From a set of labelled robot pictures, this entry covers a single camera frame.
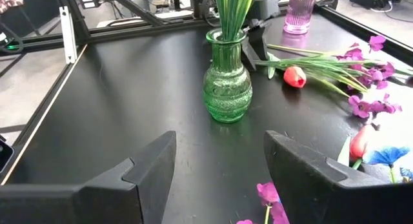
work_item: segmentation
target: blue flower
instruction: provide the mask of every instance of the blue flower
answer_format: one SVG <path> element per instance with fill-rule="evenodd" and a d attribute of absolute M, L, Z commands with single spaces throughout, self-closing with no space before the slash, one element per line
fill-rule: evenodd
<path fill-rule="evenodd" d="M 400 174 L 401 174 L 402 176 L 407 177 L 407 178 L 413 179 L 413 171 L 411 171 L 411 170 L 408 169 L 408 168 L 403 168 L 403 167 L 401 167 L 401 168 L 400 168 Z"/>
<path fill-rule="evenodd" d="M 379 150 L 367 151 L 363 156 L 363 161 L 371 165 L 382 163 L 392 166 L 394 162 L 409 152 L 410 147 L 383 147 Z"/>

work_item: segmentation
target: green glass vase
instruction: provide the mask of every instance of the green glass vase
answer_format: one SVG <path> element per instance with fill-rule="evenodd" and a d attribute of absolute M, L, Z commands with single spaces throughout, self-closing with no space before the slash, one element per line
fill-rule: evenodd
<path fill-rule="evenodd" d="M 222 123 L 240 120 L 251 104 L 250 74 L 241 62 L 240 30 L 235 41 L 221 41 L 221 29 L 211 30 L 206 40 L 212 44 L 212 64 L 204 76 L 203 98 L 212 117 Z"/>

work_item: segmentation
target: white bracket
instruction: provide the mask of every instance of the white bracket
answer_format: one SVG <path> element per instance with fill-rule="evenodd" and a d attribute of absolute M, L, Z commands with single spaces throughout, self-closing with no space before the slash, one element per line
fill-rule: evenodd
<path fill-rule="evenodd" d="M 63 44 L 65 45 L 66 63 L 75 63 L 77 59 L 76 41 L 73 29 L 72 14 L 67 6 L 59 7 L 62 25 Z"/>

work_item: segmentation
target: red tulip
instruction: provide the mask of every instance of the red tulip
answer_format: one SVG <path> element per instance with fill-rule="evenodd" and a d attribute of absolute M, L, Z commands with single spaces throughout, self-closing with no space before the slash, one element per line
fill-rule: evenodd
<path fill-rule="evenodd" d="M 363 158 L 367 144 L 374 137 L 376 130 L 372 125 L 365 125 L 350 142 L 350 157 L 352 159 Z"/>
<path fill-rule="evenodd" d="M 293 87 L 302 88 L 304 87 L 305 82 L 307 82 L 307 77 L 300 67 L 290 66 L 285 69 L 284 81 Z"/>

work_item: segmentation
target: black table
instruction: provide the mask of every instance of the black table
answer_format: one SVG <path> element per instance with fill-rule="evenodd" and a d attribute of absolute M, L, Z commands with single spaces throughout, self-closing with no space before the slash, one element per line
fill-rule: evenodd
<path fill-rule="evenodd" d="M 274 20 L 268 43 L 295 41 L 282 33 L 282 25 L 283 17 Z M 326 88 L 309 82 L 297 91 L 262 72 L 251 73 L 254 95 L 243 119 L 215 122 L 201 93 L 211 58 L 208 30 L 201 26 L 87 46 L 55 99 L 45 104 L 40 122 L 31 124 L 34 131 L 20 139 L 27 148 L 7 183 L 83 183 L 175 130 L 176 168 L 163 223 L 262 223 L 256 184 L 270 181 L 265 130 L 336 159 L 346 137 L 363 124 L 351 117 L 346 99 L 328 95 Z M 318 14 L 306 38 L 301 47 L 320 51 L 362 42 Z"/>

